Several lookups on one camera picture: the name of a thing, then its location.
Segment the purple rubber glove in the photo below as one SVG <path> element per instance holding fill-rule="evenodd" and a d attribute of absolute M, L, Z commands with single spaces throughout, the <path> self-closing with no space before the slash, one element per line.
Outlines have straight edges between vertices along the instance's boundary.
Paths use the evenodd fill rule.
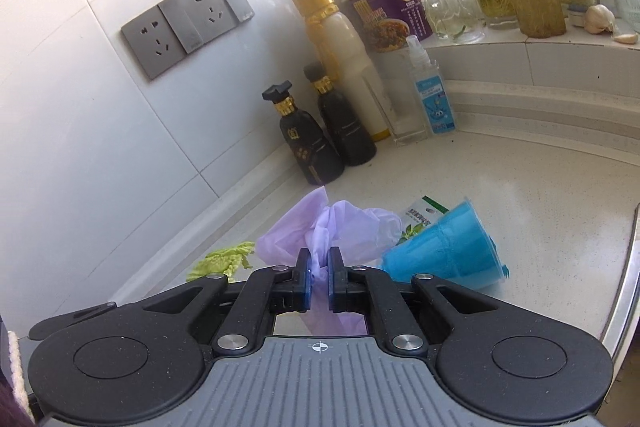
<path fill-rule="evenodd" d="M 255 255 L 267 265 L 294 265 L 299 251 L 308 249 L 314 281 L 310 310 L 302 321 L 312 335 L 357 336 L 366 331 L 361 315 L 329 310 L 329 250 L 337 247 L 345 265 L 376 265 L 396 246 L 401 232 L 396 213 L 362 209 L 347 200 L 331 204 L 326 190 L 318 187 L 258 237 Z"/>

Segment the blue plastic cup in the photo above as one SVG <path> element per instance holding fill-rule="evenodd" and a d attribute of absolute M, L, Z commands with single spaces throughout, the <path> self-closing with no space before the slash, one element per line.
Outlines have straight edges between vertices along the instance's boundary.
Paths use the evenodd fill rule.
<path fill-rule="evenodd" d="M 495 242 L 467 200 L 420 234 L 386 251 L 381 268 L 397 282 L 408 283 L 424 273 L 474 291 L 510 277 Z"/>

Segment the green cabbage leaf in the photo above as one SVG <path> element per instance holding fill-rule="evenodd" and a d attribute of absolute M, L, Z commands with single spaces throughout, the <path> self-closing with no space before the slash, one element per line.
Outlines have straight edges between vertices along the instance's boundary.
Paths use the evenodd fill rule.
<path fill-rule="evenodd" d="M 243 242 L 238 245 L 211 251 L 203 259 L 193 265 L 186 276 L 187 282 L 192 282 L 206 275 L 222 274 L 233 280 L 234 274 L 240 268 L 252 269 L 248 257 L 254 254 L 255 243 Z"/>

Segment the green white sachet wrapper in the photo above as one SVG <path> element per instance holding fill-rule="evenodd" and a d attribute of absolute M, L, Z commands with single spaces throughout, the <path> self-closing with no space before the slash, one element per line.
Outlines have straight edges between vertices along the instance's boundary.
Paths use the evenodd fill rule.
<path fill-rule="evenodd" d="M 423 195 L 400 214 L 402 232 L 398 244 L 407 242 L 434 225 L 449 211 L 440 202 Z"/>

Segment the black bottle gold collar front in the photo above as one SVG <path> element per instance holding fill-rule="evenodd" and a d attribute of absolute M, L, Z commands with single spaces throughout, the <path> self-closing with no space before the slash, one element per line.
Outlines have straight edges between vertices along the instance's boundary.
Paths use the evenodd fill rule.
<path fill-rule="evenodd" d="M 296 106 L 291 89 L 292 83 L 285 80 L 262 92 L 262 98 L 271 102 L 280 114 L 281 133 L 307 182 L 314 186 L 326 185 L 343 174 L 344 162 L 320 124 Z"/>

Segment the black bottle gold collar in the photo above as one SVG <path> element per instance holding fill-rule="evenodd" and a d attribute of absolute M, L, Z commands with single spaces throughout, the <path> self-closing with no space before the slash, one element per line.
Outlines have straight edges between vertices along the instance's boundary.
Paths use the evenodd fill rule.
<path fill-rule="evenodd" d="M 320 62 L 310 63 L 304 67 L 304 75 L 318 94 L 326 131 L 344 163 L 355 167 L 370 161 L 376 154 L 374 142 L 348 98 L 326 75 L 324 66 Z"/>
<path fill-rule="evenodd" d="M 344 162 L 320 124 L 296 106 L 291 89 L 292 83 L 285 80 L 262 92 L 262 98 L 271 102 L 280 114 L 281 133 L 307 182 L 314 186 L 326 185 L 343 174 Z"/>

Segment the black bottle gold collar rear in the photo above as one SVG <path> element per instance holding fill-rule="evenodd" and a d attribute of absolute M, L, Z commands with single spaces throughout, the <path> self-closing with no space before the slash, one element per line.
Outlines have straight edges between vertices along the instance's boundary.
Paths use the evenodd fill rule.
<path fill-rule="evenodd" d="M 304 67 L 304 75 L 318 94 L 326 131 L 344 163 L 355 167 L 370 161 L 376 154 L 374 142 L 348 98 L 326 75 L 324 66 L 320 62 L 310 63 Z"/>

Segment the clear spray bottle blue label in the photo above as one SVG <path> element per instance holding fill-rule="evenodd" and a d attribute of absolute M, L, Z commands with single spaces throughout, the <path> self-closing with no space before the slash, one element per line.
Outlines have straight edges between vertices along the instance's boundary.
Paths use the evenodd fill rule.
<path fill-rule="evenodd" d="M 413 86 L 434 135 L 457 129 L 454 113 L 440 75 L 438 64 L 431 59 L 415 35 L 406 38 Z"/>

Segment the clear rectangular glass container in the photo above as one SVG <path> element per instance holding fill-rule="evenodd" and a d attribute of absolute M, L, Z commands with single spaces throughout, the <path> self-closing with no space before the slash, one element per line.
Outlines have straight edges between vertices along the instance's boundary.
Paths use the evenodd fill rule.
<path fill-rule="evenodd" d="M 430 129 L 414 85 L 408 52 L 372 53 L 371 60 L 382 81 L 385 115 L 394 141 L 408 144 L 427 139 Z"/>

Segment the white bottle yellow cap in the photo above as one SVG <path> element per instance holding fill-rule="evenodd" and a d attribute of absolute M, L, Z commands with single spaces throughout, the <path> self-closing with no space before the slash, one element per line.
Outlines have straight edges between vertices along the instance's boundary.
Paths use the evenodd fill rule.
<path fill-rule="evenodd" d="M 393 107 L 366 47 L 334 0 L 292 0 L 326 75 L 347 96 L 374 142 L 392 136 Z"/>

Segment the purple instant noodle cup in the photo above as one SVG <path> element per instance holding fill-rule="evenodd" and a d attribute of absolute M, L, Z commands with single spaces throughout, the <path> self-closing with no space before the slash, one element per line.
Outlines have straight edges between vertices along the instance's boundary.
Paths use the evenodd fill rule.
<path fill-rule="evenodd" d="M 343 3 L 369 51 L 392 52 L 403 48 L 411 35 L 420 41 L 433 35 L 422 0 L 344 0 Z"/>

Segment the loose garlic bulb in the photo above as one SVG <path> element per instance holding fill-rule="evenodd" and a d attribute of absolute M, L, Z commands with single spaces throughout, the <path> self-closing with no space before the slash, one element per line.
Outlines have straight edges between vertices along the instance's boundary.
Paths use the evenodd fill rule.
<path fill-rule="evenodd" d="M 591 35 L 602 32 L 612 32 L 615 25 L 615 15 L 604 4 L 591 5 L 584 15 L 584 28 Z"/>

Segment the garlic clove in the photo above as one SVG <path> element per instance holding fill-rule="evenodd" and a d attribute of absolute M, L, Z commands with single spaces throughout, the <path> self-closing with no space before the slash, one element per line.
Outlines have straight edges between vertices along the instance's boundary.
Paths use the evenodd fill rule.
<path fill-rule="evenodd" d="M 638 42 L 639 35 L 636 32 L 634 32 L 633 34 L 618 34 L 612 35 L 612 39 L 617 43 L 628 44 L 628 46 L 632 46 L 633 44 L 636 44 Z"/>

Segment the grey wall power sockets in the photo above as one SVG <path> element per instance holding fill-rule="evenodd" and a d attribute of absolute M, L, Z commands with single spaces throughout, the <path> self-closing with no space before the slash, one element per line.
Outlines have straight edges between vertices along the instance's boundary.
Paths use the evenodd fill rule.
<path fill-rule="evenodd" d="M 248 0 L 163 0 L 120 31 L 153 80 L 254 15 Z"/>

